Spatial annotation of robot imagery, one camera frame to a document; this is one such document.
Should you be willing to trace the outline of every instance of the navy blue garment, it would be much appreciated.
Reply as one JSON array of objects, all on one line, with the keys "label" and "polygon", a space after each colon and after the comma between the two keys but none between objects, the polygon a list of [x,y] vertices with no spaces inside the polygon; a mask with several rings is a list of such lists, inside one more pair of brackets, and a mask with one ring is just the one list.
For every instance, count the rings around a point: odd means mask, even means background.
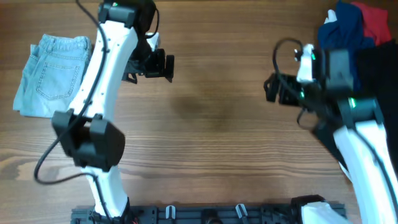
[{"label": "navy blue garment", "polygon": [[370,37],[364,37],[362,12],[358,7],[338,2],[336,17],[336,22],[329,22],[319,28],[319,45],[323,49],[348,49],[350,72],[354,78],[354,90],[360,90],[361,83],[355,65],[355,53],[357,50],[374,47],[374,40]]}]

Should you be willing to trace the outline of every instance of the black garment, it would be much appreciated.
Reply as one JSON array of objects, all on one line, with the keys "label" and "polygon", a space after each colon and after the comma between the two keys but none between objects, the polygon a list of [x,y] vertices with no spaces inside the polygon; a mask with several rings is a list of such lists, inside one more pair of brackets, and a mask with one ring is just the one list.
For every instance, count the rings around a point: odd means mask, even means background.
[{"label": "black garment", "polygon": [[384,116],[389,154],[398,172],[398,45],[395,40],[357,52],[363,87],[376,94]]}]

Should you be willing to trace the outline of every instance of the red garment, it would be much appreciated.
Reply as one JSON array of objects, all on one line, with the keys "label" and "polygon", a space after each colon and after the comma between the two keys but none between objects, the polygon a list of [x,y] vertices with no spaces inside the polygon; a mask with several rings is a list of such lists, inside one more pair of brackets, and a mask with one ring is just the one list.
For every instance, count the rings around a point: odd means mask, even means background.
[{"label": "red garment", "polygon": [[362,11],[365,37],[372,37],[376,46],[392,39],[387,25],[387,10],[369,7],[359,2],[352,2],[352,4]]}]

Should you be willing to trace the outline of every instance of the folded denim garment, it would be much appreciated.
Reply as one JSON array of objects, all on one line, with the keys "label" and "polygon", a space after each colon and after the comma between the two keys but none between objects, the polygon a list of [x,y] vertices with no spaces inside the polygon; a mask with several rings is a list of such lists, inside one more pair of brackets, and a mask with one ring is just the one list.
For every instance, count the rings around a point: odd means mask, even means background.
[{"label": "folded denim garment", "polygon": [[13,109],[23,116],[51,118],[66,111],[77,94],[91,58],[88,37],[43,35],[30,46]]}]

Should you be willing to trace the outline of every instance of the wood grain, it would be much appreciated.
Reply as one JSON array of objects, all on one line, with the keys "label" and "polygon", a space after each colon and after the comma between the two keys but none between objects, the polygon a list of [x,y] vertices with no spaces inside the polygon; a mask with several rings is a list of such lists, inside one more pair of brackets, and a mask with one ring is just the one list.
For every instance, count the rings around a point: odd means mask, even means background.
[{"label": "wood grain", "polygon": [[[84,178],[51,187],[32,180],[55,135],[48,119],[12,110],[30,44],[44,33],[95,39],[94,26],[74,4],[46,2],[52,3],[0,4],[0,223],[68,223],[70,209],[93,203]],[[280,203],[320,194],[345,203],[350,219],[359,221],[337,162],[295,124],[299,109],[268,103],[262,89],[274,44],[283,37],[315,42],[332,3],[157,3],[162,46],[176,56],[174,82],[123,83],[116,104],[115,124],[127,138],[120,169],[133,205]],[[398,9],[394,1],[372,4]],[[96,12],[97,3],[86,6]],[[395,37],[397,21],[390,13]],[[292,74],[293,47],[283,47],[278,58]],[[41,177],[78,171],[57,147]]]}]

